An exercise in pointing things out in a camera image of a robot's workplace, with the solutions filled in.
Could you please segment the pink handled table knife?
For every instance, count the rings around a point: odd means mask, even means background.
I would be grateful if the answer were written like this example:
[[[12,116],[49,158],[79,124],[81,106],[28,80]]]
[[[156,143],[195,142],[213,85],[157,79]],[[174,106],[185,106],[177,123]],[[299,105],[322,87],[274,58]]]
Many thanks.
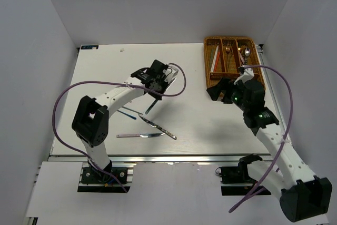
[[[164,133],[142,133],[142,134],[118,134],[117,138],[155,138],[163,136]]]

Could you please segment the teal chopstick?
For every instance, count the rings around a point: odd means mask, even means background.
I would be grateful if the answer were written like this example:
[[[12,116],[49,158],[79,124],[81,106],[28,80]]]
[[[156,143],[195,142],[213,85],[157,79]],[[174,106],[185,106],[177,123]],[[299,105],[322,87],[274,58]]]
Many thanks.
[[[210,52],[210,70],[212,71],[212,65],[213,65],[213,58],[214,58],[214,52],[215,52],[215,49],[211,49],[211,52]]]

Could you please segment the silver spoon patterned handle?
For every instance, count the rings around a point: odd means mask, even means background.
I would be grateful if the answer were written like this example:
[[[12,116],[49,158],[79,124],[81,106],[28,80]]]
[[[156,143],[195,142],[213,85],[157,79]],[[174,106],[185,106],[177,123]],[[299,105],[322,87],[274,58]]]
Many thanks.
[[[244,56],[244,64],[248,65],[249,57],[251,54],[251,51],[248,46],[242,51],[242,54]]]

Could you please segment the gold bowl iridescent spoon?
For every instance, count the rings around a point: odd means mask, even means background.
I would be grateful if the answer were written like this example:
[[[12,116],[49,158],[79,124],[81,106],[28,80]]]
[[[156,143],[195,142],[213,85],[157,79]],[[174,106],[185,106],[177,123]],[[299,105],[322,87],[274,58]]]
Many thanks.
[[[242,65],[244,65],[245,64],[245,55],[244,55],[245,45],[242,45],[242,43],[238,42],[237,48],[238,48],[241,63]]]

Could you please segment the iridescent rainbow fork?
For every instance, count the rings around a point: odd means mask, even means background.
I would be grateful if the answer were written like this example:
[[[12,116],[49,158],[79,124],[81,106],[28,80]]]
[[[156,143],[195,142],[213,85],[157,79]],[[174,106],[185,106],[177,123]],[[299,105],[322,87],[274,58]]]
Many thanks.
[[[233,60],[234,60],[233,41],[229,41],[229,63],[231,63]]]

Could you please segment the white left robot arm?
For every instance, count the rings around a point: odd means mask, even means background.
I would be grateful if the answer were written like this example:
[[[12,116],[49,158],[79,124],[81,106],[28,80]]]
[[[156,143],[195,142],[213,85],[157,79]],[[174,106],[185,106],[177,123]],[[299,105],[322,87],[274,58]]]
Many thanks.
[[[72,129],[82,140],[86,153],[91,158],[90,164],[97,165],[93,176],[99,182],[106,182],[111,177],[111,162],[104,144],[108,136],[110,117],[127,103],[148,93],[145,89],[151,90],[150,96],[160,99],[155,92],[165,93],[178,72],[173,65],[154,60],[150,67],[135,71],[125,82],[112,90],[97,97],[81,98]]]

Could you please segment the patterned handle table knife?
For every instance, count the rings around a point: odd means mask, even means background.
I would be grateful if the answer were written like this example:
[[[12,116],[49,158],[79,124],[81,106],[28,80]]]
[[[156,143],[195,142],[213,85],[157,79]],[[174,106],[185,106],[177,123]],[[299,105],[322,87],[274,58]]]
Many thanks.
[[[165,128],[159,126],[158,124],[150,121],[149,119],[145,118],[143,115],[139,114],[138,115],[145,123],[147,123],[148,125],[150,125],[153,128],[156,128],[157,130],[161,131],[162,133],[166,134],[167,136],[169,136],[170,138],[176,140],[177,136],[172,134],[171,132],[169,132],[168,130],[166,130]]]

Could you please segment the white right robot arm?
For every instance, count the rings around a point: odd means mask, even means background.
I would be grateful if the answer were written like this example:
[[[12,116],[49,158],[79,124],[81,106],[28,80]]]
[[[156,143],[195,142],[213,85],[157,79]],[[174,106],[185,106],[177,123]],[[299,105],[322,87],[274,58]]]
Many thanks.
[[[265,106],[265,90],[256,79],[245,82],[222,78],[217,85],[207,88],[213,101],[220,95],[224,104],[235,104],[243,112],[246,126],[267,148],[280,173],[261,158],[243,157],[238,177],[244,182],[261,181],[279,203],[291,222],[327,213],[332,193],[328,178],[319,178],[303,162],[292,144],[282,138],[277,117]]]

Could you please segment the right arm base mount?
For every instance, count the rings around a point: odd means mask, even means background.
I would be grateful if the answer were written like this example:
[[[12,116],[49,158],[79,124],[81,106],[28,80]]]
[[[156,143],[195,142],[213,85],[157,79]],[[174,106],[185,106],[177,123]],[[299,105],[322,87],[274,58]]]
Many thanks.
[[[254,179],[245,178],[239,167],[218,167],[215,175],[221,179],[222,196],[245,196],[257,183]]]

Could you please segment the rose gold fork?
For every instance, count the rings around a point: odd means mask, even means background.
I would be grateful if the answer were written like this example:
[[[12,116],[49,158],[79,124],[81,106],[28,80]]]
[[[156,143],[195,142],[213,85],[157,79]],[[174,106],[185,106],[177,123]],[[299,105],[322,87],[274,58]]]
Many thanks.
[[[225,46],[225,55],[226,55],[226,64],[227,65],[229,65],[230,61],[231,61],[231,56],[232,56],[231,50],[232,50],[232,45],[231,45],[230,42],[228,42]]]

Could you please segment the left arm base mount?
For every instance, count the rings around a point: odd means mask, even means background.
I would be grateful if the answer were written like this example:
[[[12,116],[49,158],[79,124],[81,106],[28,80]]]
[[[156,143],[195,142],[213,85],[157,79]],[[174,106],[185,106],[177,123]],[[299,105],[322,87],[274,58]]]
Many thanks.
[[[127,193],[131,187],[133,169],[128,167],[112,167],[111,174],[123,185],[126,191],[116,180],[89,165],[82,166],[77,191],[81,193]]]

